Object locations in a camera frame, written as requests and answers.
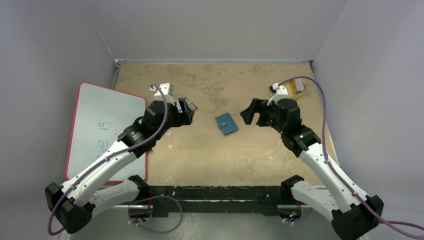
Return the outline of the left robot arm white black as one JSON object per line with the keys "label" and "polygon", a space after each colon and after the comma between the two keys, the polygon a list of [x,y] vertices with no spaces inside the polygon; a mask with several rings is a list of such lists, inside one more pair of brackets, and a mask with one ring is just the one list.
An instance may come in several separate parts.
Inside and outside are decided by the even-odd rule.
{"label": "left robot arm white black", "polygon": [[151,151],[168,129],[190,125],[197,109],[186,97],[174,103],[153,101],[143,116],[125,128],[111,147],[88,168],[60,185],[49,184],[45,188],[51,211],[48,234],[54,236],[62,231],[74,234],[92,217],[123,203],[142,205],[159,198],[176,203],[175,198],[164,193],[153,196],[151,187],[138,175],[132,175],[113,187],[100,187],[122,168]]}

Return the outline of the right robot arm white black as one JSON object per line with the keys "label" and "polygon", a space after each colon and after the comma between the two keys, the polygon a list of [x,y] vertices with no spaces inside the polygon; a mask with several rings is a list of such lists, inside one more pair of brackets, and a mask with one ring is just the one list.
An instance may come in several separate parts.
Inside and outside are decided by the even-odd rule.
{"label": "right robot arm white black", "polygon": [[384,203],[377,195],[369,196],[333,163],[331,156],[317,134],[302,124],[301,110],[293,99],[280,99],[277,103],[253,98],[249,107],[241,111],[246,125],[271,127],[281,135],[284,146],[301,159],[325,185],[319,190],[304,178],[294,175],[281,182],[282,200],[307,204],[330,221],[342,240],[357,240],[379,224]]}

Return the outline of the blue card holder wallet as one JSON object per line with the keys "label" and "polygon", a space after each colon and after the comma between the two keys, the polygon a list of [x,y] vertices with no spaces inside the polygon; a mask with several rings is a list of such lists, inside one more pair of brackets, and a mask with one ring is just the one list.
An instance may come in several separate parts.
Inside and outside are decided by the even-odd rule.
{"label": "blue card holder wallet", "polygon": [[226,112],[215,117],[218,128],[224,136],[234,133],[239,130],[232,116]]}

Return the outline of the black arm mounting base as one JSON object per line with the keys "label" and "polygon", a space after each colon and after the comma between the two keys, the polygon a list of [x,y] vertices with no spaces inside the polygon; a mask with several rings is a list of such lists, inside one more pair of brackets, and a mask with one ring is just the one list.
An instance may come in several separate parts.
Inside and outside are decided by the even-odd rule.
{"label": "black arm mounting base", "polygon": [[150,186],[129,204],[131,219],[166,218],[170,213],[261,214],[297,221],[309,213],[281,186]]}

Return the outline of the beige oval card tray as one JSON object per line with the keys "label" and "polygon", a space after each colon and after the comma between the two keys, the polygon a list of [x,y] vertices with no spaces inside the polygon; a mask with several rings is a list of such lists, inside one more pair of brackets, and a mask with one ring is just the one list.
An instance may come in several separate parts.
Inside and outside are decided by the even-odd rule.
{"label": "beige oval card tray", "polygon": [[302,95],[306,92],[307,86],[304,78],[295,78],[283,84],[287,88],[291,97]]}

